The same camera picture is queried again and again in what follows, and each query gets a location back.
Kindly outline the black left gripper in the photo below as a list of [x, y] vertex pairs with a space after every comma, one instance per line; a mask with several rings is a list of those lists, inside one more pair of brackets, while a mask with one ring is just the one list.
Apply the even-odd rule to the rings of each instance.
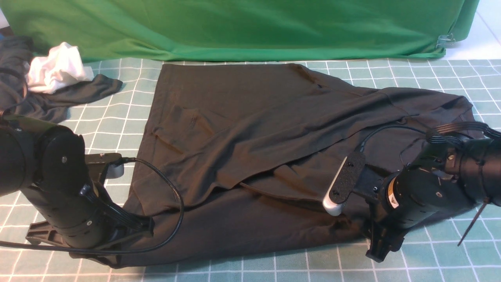
[[[90, 178], [82, 136], [67, 127], [43, 127], [30, 135], [35, 170], [23, 194], [45, 219], [28, 228], [30, 248], [120, 251], [124, 242], [153, 235], [151, 217], [115, 204], [104, 185]], [[70, 257], [120, 268], [123, 256], [70, 252]]]

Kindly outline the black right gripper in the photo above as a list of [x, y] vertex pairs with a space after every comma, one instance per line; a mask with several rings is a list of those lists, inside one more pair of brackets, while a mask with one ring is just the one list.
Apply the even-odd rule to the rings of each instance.
[[365, 221], [370, 240], [366, 257], [381, 263], [399, 251], [404, 236], [420, 224], [441, 221], [474, 207], [474, 199], [461, 179], [460, 163], [468, 155], [464, 146], [430, 143], [401, 171], [388, 175], [374, 200], [366, 200]]

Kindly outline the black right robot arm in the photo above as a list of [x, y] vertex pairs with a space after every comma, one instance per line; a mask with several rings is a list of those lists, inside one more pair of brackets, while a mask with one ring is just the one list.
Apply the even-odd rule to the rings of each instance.
[[[375, 180], [370, 187], [368, 180]], [[500, 206], [500, 141], [462, 139], [456, 145], [428, 143], [402, 170], [368, 165], [359, 179], [369, 219], [363, 234], [366, 256], [378, 263], [398, 251], [410, 231], [486, 205]]]

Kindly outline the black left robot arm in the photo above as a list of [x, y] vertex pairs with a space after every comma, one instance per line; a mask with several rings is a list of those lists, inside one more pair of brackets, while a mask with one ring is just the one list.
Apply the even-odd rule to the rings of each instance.
[[154, 221], [115, 204], [104, 187], [124, 173], [119, 153], [86, 155], [82, 136], [68, 127], [8, 115], [1, 118], [1, 195], [22, 193], [43, 216], [28, 244], [13, 248], [69, 252], [117, 267], [123, 245], [152, 237]]

